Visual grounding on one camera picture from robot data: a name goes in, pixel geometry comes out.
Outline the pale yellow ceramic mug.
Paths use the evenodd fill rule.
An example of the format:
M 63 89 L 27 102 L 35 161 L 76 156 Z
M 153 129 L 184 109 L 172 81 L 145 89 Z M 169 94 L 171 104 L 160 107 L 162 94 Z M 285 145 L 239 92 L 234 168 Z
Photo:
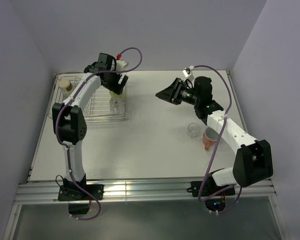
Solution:
M 126 99 L 126 93 L 123 91 L 121 94 L 116 94 L 115 92 L 113 91 L 110 91 L 109 92 L 110 94 L 110 97 L 113 99 L 113 98 L 120 98 L 122 99 L 123 101 Z

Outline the large clear glass cup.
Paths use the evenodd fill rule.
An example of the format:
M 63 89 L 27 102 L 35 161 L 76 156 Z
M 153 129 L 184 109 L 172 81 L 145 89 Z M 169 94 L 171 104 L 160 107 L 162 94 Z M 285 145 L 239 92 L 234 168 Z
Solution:
M 123 100 L 119 97 L 113 97 L 109 101 L 109 110 L 112 114 L 121 115 L 125 112 Z

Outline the small clear glass cup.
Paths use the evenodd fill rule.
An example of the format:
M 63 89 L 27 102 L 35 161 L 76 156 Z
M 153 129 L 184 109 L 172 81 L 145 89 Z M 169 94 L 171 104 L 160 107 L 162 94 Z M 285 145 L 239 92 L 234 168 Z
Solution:
M 191 139 L 200 135 L 201 127 L 197 123 L 190 123 L 187 126 L 187 136 Z

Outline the orange ceramic mug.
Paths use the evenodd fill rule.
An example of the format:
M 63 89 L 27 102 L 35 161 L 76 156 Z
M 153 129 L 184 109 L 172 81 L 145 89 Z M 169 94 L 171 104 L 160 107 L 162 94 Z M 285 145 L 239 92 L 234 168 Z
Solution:
M 219 134 L 215 130 L 213 130 L 210 127 L 207 127 L 204 130 L 203 137 L 202 137 L 202 143 L 204 145 L 204 149 L 208 151 L 211 147 L 213 147 L 216 144 L 218 137 Z

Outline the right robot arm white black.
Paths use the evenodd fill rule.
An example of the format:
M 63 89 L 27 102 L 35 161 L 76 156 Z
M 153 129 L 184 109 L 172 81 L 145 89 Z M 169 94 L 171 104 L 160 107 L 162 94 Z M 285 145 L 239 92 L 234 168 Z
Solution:
M 170 86 L 155 95 L 174 105 L 182 102 L 193 105 L 196 116 L 214 130 L 235 153 L 233 167 L 209 173 L 204 189 L 217 195 L 224 187 L 239 185 L 245 188 L 272 177 L 274 170 L 270 144 L 249 135 L 229 118 L 224 109 L 213 100 L 212 91 L 212 80 L 199 76 L 195 78 L 193 88 L 188 88 L 184 81 L 176 78 Z

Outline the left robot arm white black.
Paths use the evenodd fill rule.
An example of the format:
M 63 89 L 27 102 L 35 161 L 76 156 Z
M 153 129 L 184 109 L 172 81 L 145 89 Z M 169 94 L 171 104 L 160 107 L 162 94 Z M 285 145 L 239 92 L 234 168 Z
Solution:
M 90 197 L 82 161 L 82 142 L 87 133 L 83 109 L 100 87 L 120 95 L 128 81 L 122 75 L 128 63 L 122 55 L 100 53 L 98 60 L 88 65 L 73 92 L 52 106 L 53 131 L 63 147 L 66 172 L 62 178 L 58 200 L 75 201 Z

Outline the aluminium rail frame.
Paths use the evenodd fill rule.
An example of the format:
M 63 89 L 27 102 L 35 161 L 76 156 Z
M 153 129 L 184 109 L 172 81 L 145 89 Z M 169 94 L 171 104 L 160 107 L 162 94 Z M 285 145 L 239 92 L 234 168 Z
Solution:
M 192 194 L 186 189 L 199 177 L 149 178 L 135 180 L 88 181 L 88 184 L 102 184 L 101 202 L 136 202 L 191 200 Z M 52 181 L 29 182 L 17 188 L 14 205 L 59 204 L 59 186 Z

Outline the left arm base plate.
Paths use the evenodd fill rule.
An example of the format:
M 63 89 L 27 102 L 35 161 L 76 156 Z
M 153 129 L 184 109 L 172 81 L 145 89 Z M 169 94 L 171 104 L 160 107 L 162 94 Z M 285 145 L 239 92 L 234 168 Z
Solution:
M 103 184 L 88 184 L 85 189 L 91 195 L 93 195 L 97 200 L 103 199 L 104 185 Z M 69 189 L 65 188 L 63 185 L 59 189 L 58 201 L 68 202 L 68 201 L 88 201 L 92 198 L 79 189 Z

